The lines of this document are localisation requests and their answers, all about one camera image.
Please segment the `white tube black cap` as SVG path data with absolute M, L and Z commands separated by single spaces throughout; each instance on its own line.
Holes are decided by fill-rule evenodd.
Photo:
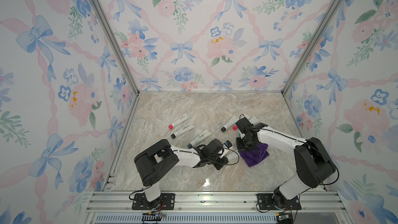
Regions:
M 238 120 L 239 118 L 237 116 L 231 117 L 230 120 L 228 120 L 227 123 L 222 126 L 221 131 L 225 132 L 230 127 L 234 126 L 238 122 Z

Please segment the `white tube front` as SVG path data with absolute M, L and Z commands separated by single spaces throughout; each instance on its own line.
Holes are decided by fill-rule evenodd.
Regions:
M 235 151 L 229 151 L 225 157 L 228 159 L 228 164 L 236 163 L 239 160 L 239 154 Z

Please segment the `purple cloth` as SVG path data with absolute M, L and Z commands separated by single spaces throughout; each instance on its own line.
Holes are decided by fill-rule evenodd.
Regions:
M 261 163 L 269 156 L 267 149 L 267 144 L 260 143 L 258 148 L 254 150 L 239 150 L 238 152 L 248 167 L 251 168 Z

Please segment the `white toothpaste tube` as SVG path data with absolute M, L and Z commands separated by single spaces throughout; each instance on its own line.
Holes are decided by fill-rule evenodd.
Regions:
M 257 119 L 256 117 L 251 117 L 251 118 L 249 119 L 249 122 L 250 122 L 251 124 L 253 124 L 253 125 L 256 125 L 258 122 L 260 122 L 260 120 Z

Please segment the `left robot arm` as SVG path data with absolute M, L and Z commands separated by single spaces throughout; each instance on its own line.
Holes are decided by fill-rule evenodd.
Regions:
M 202 168 L 207 165 L 221 170 L 229 164 L 226 153 L 232 143 L 218 139 L 207 145 L 194 148 L 178 148 L 162 139 L 134 158 L 134 163 L 143 183 L 143 192 L 148 203 L 161 199 L 159 181 L 174 167 Z

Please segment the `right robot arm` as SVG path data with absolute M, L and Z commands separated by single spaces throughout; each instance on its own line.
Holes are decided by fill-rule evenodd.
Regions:
M 279 208 L 309 189 L 317 188 L 338 171 L 317 138 L 298 138 L 264 123 L 254 125 L 245 117 L 239 119 L 236 126 L 242 134 L 236 140 L 239 151 L 254 151 L 268 145 L 294 156 L 296 173 L 274 190 L 274 201 Z

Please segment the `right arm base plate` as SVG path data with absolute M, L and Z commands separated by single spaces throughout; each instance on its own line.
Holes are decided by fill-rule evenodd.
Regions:
M 275 195 L 274 193 L 256 194 L 257 209 L 260 211 L 285 211 L 288 208 L 291 210 L 301 210 L 299 196 L 291 200 L 285 199 L 283 196 Z

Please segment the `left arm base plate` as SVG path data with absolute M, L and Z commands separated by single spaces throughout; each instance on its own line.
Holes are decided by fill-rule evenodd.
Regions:
M 144 193 L 135 194 L 133 198 L 132 210 L 149 211 L 149 210 L 173 210 L 175 205 L 175 194 L 164 194 L 149 202 Z

